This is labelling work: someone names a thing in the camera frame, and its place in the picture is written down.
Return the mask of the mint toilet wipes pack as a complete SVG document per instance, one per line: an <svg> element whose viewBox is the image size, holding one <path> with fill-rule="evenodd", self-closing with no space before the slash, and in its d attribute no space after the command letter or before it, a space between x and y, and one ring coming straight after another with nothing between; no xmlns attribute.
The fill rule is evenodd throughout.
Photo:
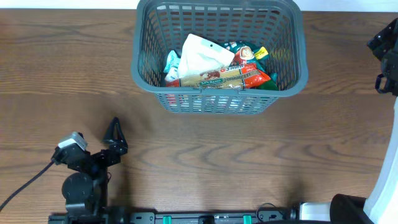
<svg viewBox="0 0 398 224"><path fill-rule="evenodd" d="M174 50L170 51L166 59L164 73L169 73L171 70L178 70L179 63L180 57Z"/></svg>

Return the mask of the beige paper pouch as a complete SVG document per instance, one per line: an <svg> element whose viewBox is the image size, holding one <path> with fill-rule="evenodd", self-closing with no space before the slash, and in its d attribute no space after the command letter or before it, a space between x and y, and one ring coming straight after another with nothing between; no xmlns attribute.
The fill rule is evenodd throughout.
<svg viewBox="0 0 398 224"><path fill-rule="evenodd" d="M180 78L190 75L219 70L228 67L234 59L234 53L226 48L189 34L183 44L178 75Z"/></svg>

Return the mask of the green lid jar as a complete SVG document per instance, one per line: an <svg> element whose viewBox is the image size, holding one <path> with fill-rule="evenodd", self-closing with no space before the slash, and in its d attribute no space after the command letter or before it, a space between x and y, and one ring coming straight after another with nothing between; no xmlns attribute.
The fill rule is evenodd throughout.
<svg viewBox="0 0 398 224"><path fill-rule="evenodd" d="M272 90L272 91L279 90L278 86L276 85L278 74L271 73L269 76L271 79L269 81L263 83L262 85L258 86L257 87L258 90Z"/></svg>

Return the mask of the orange spaghetti packet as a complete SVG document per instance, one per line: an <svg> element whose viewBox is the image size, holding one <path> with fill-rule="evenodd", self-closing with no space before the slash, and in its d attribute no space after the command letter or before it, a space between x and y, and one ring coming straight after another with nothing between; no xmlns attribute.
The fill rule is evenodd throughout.
<svg viewBox="0 0 398 224"><path fill-rule="evenodd" d="M198 75L189 75L172 82L166 82L166 87L244 90L260 86L268 81L271 81L271 77L258 69L256 63L247 63L207 71Z"/></svg>

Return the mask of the green instant coffee bag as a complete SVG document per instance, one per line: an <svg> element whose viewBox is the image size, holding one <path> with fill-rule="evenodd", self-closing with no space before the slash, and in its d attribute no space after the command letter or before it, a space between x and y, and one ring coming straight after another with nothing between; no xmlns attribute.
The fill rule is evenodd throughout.
<svg viewBox="0 0 398 224"><path fill-rule="evenodd" d="M250 42L245 41L234 41L225 42L222 46L234 53L234 59L231 62L231 66L234 65L245 65L255 64L258 70L257 75L247 77L243 79L244 88L255 88L269 81L270 74L266 72L265 61L269 58L267 49L262 46L258 47Z"/></svg>

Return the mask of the white tissue multipack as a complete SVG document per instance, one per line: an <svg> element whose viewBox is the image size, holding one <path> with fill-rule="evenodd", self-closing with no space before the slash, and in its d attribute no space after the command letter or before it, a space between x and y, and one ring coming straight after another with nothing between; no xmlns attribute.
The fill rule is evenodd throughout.
<svg viewBox="0 0 398 224"><path fill-rule="evenodd" d="M166 82L178 80L180 77L175 70L171 70L165 78ZM211 90L233 90L233 89L211 89ZM233 99L231 96L200 95L200 94L166 94L165 101L169 104L169 110L183 113L217 113L222 110L234 110L242 102L242 99Z"/></svg>

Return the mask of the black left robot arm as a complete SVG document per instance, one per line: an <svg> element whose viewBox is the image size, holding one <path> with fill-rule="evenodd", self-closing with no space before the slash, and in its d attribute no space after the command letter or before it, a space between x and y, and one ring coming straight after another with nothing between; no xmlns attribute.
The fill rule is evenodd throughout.
<svg viewBox="0 0 398 224"><path fill-rule="evenodd" d="M91 154L82 133L73 132L55 148L51 161L75 171L62 185L67 212L73 217L97 217L107 205L108 167L119 164L128 151L117 117L110 122L103 142L108 148Z"/></svg>

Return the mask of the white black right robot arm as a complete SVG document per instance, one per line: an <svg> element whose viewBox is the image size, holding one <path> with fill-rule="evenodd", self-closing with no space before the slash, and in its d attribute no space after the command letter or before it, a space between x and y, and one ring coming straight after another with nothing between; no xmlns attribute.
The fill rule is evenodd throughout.
<svg viewBox="0 0 398 224"><path fill-rule="evenodd" d="M367 42L381 63L374 89L397 96L397 19ZM336 194L328 203L304 202L287 210L281 223L397 223L397 100L389 143L372 191L367 197Z"/></svg>

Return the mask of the grey plastic lattice basket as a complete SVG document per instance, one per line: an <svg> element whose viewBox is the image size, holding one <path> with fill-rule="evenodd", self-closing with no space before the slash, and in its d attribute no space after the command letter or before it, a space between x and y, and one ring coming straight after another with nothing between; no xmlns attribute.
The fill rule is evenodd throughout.
<svg viewBox="0 0 398 224"><path fill-rule="evenodd" d="M189 34L216 44L243 40L264 47L272 90L212 90L167 87L164 67L170 51L181 51ZM282 97L296 95L308 81L303 15L292 0L161 0L137 5L131 75L174 113L259 114Z"/></svg>

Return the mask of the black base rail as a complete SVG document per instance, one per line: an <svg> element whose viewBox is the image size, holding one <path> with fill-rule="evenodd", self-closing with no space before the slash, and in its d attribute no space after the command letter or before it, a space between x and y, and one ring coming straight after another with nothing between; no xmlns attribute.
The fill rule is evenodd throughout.
<svg viewBox="0 0 398 224"><path fill-rule="evenodd" d="M260 208L254 212L131 212L125 208L106 210L101 215L53 214L48 224L119 223L119 224L224 224L224 223L294 223L299 213L294 208Z"/></svg>

